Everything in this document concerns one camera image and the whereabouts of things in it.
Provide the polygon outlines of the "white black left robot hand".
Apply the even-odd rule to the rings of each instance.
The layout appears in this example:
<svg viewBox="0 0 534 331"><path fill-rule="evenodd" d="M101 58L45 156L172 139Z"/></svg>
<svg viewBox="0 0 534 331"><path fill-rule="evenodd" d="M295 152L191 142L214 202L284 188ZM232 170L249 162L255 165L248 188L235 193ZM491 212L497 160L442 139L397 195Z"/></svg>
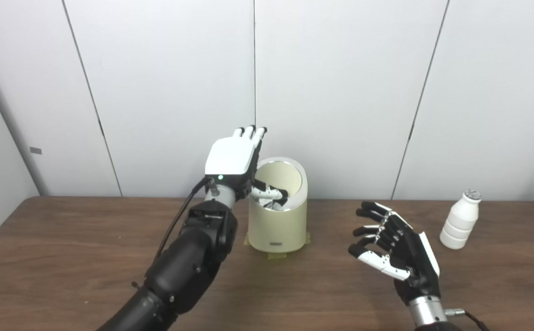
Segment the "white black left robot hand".
<svg viewBox="0 0 534 331"><path fill-rule="evenodd" d="M264 126L239 127L232 136L212 145L205 165L205 176L210 180L207 200L218 201L229 209L248 197L272 200L279 205L288 201L287 190L255 178L266 132Z"/></svg>

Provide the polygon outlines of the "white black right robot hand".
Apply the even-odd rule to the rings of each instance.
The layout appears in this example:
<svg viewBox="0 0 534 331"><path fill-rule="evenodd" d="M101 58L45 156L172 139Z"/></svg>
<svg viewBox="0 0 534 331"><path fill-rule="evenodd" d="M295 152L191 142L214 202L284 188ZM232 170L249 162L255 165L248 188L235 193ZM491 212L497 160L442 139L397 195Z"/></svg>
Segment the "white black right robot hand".
<svg viewBox="0 0 534 331"><path fill-rule="evenodd" d="M356 215L376 223L353 231L361 239L349 246L349 254L393 278L404 304L426 296L441 299L441 271L425 232L416 232L395 210L372 201L362 202Z"/></svg>

